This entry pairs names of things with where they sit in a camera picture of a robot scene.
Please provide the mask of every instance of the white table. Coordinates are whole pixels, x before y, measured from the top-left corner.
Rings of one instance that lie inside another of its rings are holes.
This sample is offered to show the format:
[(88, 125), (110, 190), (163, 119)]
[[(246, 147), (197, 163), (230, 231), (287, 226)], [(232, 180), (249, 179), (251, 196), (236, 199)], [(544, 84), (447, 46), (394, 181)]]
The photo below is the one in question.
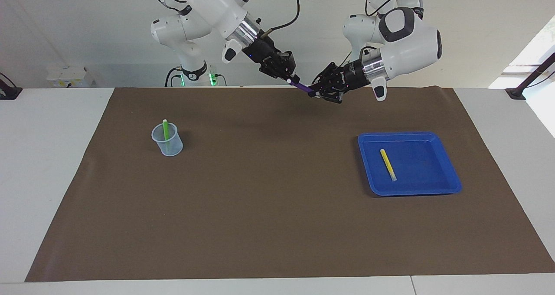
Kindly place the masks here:
[[(16, 101), (0, 101), (0, 294), (555, 293), (552, 273), (24, 283), (112, 92), (101, 88), (26, 89)], [(512, 101), (505, 91), (456, 92), (547, 250), (555, 257), (555, 138), (526, 102)]]

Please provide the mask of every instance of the blue plastic tray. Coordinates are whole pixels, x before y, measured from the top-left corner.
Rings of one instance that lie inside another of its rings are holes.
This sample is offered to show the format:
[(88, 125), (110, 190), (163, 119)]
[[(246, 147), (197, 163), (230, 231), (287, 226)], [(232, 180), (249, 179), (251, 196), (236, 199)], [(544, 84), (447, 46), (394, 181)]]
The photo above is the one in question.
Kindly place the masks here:
[[(370, 188), (379, 196), (453, 194), (462, 189), (435, 133), (364, 133), (359, 146)], [(380, 149), (386, 151), (397, 181), (391, 180)]]

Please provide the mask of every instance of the purple marker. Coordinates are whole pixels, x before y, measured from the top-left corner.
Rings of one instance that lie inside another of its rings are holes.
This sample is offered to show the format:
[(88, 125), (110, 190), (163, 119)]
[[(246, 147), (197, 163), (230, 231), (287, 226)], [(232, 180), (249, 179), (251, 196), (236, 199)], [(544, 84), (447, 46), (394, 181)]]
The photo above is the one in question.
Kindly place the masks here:
[(305, 86), (301, 83), (294, 83), (291, 79), (288, 79), (287, 83), (290, 84), (291, 86), (297, 87), (297, 88), (299, 88), (302, 91), (307, 92), (307, 93), (310, 93), (310, 92), (314, 91), (314, 90), (310, 89), (309, 87), (307, 87), (307, 86)]

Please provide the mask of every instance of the yellow stick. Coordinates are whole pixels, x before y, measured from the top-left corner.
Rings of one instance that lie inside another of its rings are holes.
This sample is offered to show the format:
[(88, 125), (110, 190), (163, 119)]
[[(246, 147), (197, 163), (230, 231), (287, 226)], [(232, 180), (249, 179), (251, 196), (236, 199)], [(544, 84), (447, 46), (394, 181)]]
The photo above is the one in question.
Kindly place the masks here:
[(389, 171), (389, 175), (391, 176), (391, 180), (397, 181), (397, 177), (395, 177), (395, 172), (393, 171), (393, 167), (391, 166), (391, 163), (389, 162), (389, 158), (387, 157), (387, 154), (385, 153), (385, 150), (381, 149), (380, 153), (382, 154), (382, 158), (383, 158), (383, 162), (385, 163), (385, 167), (387, 167), (387, 171)]

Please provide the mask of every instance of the brown paper mat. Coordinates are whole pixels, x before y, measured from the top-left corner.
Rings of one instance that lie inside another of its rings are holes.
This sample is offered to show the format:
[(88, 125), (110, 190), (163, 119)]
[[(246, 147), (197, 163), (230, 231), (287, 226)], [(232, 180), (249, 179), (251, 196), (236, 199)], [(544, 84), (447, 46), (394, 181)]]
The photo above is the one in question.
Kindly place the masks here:
[[(462, 192), (373, 195), (356, 139), (375, 131), (437, 133)], [(538, 272), (553, 260), (452, 89), (116, 89), (26, 281)]]

